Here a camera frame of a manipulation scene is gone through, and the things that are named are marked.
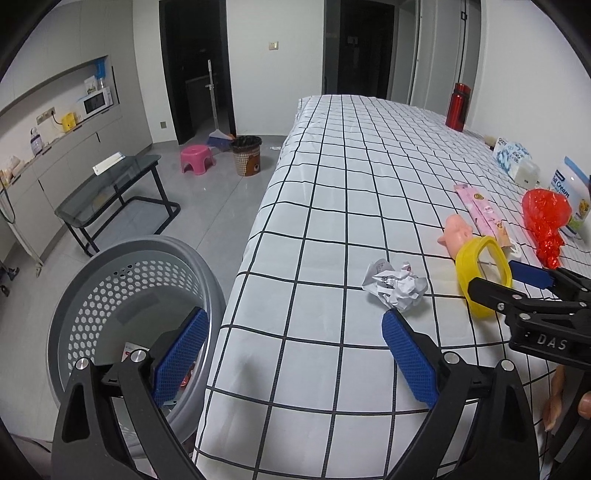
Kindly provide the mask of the person's right hand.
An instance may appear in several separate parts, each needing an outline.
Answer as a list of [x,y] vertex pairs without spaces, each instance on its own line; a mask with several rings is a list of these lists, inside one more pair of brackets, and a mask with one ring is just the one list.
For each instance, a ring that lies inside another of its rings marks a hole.
[[[565,367],[559,365],[551,380],[550,397],[543,410],[543,424],[546,432],[551,431],[562,413],[562,392],[566,380]],[[578,405],[579,415],[586,420],[591,417],[591,393],[587,392]]]

